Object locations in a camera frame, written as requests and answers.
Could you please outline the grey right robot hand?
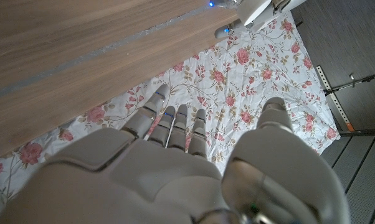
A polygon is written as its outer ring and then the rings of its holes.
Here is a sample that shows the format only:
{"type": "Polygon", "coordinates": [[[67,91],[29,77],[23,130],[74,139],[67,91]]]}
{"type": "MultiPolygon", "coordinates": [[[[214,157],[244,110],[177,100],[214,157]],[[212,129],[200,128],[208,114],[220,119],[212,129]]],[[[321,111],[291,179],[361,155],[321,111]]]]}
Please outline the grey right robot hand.
{"type": "Polygon", "coordinates": [[[284,101],[266,101],[224,172],[207,159],[206,113],[186,141],[187,107],[167,85],[119,130],[53,155],[0,213],[0,223],[349,223],[330,165],[296,136],[284,101]]]}

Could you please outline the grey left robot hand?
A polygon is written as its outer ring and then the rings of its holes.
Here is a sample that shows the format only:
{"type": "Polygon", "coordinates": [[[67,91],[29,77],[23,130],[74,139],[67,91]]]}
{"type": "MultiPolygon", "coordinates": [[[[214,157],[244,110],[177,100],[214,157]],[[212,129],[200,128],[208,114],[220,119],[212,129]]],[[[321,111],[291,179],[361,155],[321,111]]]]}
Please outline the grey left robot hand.
{"type": "Polygon", "coordinates": [[[306,0],[213,0],[210,7],[235,9],[238,19],[216,29],[217,39],[228,37],[245,30],[258,31],[282,13],[291,11],[306,0]]]}

